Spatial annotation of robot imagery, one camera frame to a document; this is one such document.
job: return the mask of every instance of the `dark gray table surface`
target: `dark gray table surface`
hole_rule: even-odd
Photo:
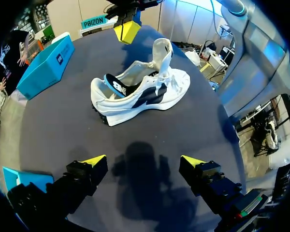
[[[133,44],[119,43],[112,29],[73,42],[62,80],[27,103],[20,141],[22,170],[51,173],[55,180],[73,160],[107,155],[109,172],[93,197],[70,221],[96,232],[192,232],[216,226],[201,197],[178,172],[180,156],[214,160],[226,176],[245,185],[238,140],[216,93],[173,45],[171,67],[185,70],[190,87],[167,111],[145,111],[108,127],[91,108],[90,82],[117,75],[134,60],[151,61],[162,37],[143,26]]]

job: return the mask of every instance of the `person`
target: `person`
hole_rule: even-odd
[[[24,43],[24,52],[19,51],[19,43]],[[29,33],[23,30],[12,30],[0,48],[0,91],[7,95],[16,89],[18,82],[26,71],[25,63],[28,55]]]

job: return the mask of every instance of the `green label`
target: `green label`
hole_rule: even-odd
[[[104,23],[106,23],[105,15],[86,19],[85,21],[81,22],[83,30]]]

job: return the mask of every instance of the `hand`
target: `hand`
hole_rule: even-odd
[[[0,91],[5,89],[6,79],[3,78],[1,84],[0,84]]]
[[[24,54],[19,58],[17,63],[19,63],[19,66],[22,67],[25,65],[25,61],[27,59],[27,52],[24,52]]]

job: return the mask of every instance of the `white sneaker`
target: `white sneaker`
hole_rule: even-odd
[[[157,39],[152,62],[135,61],[121,75],[93,79],[91,102],[103,122],[114,126],[143,110],[167,110],[178,103],[189,88],[190,77],[170,67],[172,56],[170,40]]]

